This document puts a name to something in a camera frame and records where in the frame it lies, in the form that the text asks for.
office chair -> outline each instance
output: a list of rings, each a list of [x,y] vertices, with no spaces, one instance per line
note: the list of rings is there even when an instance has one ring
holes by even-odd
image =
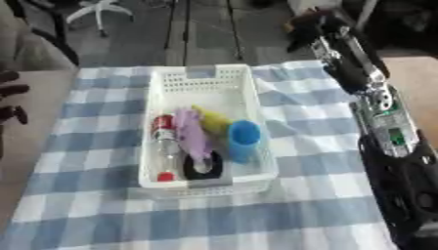
[[[68,16],[66,18],[66,23],[67,25],[70,25],[73,21],[80,19],[81,17],[87,14],[94,13],[96,15],[96,22],[101,36],[107,37],[108,34],[104,30],[104,25],[102,22],[102,11],[110,11],[110,12],[125,14],[129,16],[131,21],[134,20],[134,15],[132,14],[132,12],[123,7],[116,5],[117,2],[118,0],[99,0],[96,3],[80,2],[82,8],[77,12]]]

robotic arm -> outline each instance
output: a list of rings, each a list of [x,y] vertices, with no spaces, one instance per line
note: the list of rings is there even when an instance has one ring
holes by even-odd
[[[400,249],[438,249],[438,163],[389,71],[365,37],[334,12],[291,22],[288,50],[310,45],[324,70],[348,94],[360,128],[359,151],[391,237]]]

gray floor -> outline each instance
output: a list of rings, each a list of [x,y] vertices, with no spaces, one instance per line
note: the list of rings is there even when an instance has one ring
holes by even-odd
[[[182,65],[186,1],[177,4],[167,51],[163,50],[163,42],[170,11],[168,8],[151,8],[159,3],[151,1],[160,0],[120,2],[134,13],[132,22],[121,14],[104,13],[108,38],[99,36],[93,15],[74,22],[74,30],[67,35],[68,43],[78,53],[81,66]],[[287,38],[283,23],[291,17],[286,1],[261,10],[250,7],[247,0],[232,2],[237,8],[235,20],[244,63],[256,65],[313,59],[308,50],[293,54],[285,51]],[[225,0],[192,0],[188,64],[239,63],[225,6]],[[50,30],[47,20],[37,18],[32,23]]]

red label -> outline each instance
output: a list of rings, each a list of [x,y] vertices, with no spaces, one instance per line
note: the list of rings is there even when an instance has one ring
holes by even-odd
[[[158,129],[173,130],[174,128],[172,126],[172,119],[173,119],[173,116],[171,114],[163,114],[163,115],[157,116],[153,120],[153,130],[152,130],[152,133],[155,132]]]

cable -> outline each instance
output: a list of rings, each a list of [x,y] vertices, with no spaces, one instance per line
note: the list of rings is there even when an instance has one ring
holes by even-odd
[[[225,6],[225,5],[220,5],[220,4],[208,4],[208,3],[204,3],[204,2],[201,2],[201,1],[198,1],[198,0],[194,0],[194,3],[196,3],[196,4],[198,4],[198,5],[205,6],[205,7],[211,7],[211,8],[224,8],[224,9],[227,9],[227,8],[228,8],[228,7]],[[243,11],[243,12],[248,12],[249,14],[258,15],[259,13],[264,13],[264,12],[266,12],[266,11],[269,11],[270,8],[264,8],[264,9],[262,9],[262,10],[259,10],[259,9],[247,9],[247,8],[244,8],[244,7],[235,7],[235,6],[233,6],[233,10],[236,10],[236,11]]]
[[[195,23],[198,23],[198,24],[206,25],[206,26],[209,26],[209,27],[211,27],[211,28],[215,28],[215,29],[217,29],[217,30],[219,30],[219,31],[222,31],[222,32],[224,32],[224,33],[233,34],[233,31],[231,31],[231,30],[229,30],[229,29],[227,29],[227,28],[223,28],[223,27],[221,27],[221,26],[217,26],[217,25],[214,25],[214,24],[211,24],[211,23],[206,23],[206,22],[202,22],[202,21],[198,21],[198,20],[194,20],[194,19],[190,19],[190,21],[195,22]],[[247,41],[245,41],[241,36],[237,35],[237,37],[238,37],[238,39],[239,39],[241,42],[247,44]],[[241,44],[241,45],[240,45],[240,48],[241,48],[241,53],[244,54],[245,47]]]

